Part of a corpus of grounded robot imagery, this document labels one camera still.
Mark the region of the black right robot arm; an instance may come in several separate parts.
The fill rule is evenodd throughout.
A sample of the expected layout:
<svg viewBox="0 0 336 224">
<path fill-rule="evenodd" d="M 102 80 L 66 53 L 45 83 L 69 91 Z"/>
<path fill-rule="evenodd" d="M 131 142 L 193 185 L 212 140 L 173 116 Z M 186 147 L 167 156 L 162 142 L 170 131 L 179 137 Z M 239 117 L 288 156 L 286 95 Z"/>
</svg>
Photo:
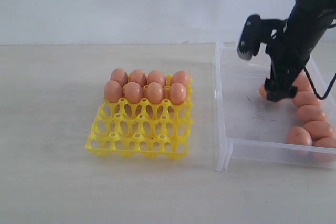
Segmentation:
<svg viewBox="0 0 336 224">
<path fill-rule="evenodd" d="M 294 98 L 294 82 L 310 60 L 310 54 L 335 20 L 335 0 L 295 0 L 284 25 L 266 47 L 271 58 L 266 98 L 278 102 Z"/>
</svg>

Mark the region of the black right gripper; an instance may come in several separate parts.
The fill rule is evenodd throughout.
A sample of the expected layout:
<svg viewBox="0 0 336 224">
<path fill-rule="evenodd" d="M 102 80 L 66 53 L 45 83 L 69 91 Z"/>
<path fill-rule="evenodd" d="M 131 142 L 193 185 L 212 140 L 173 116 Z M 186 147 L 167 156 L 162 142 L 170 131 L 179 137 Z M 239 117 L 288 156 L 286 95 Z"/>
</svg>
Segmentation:
<svg viewBox="0 0 336 224">
<path fill-rule="evenodd" d="M 264 21 L 265 53 L 271 58 L 270 77 L 264 83 L 268 101 L 293 99 L 298 93 L 293 83 L 309 60 L 309 36 L 306 18 Z"/>
</svg>

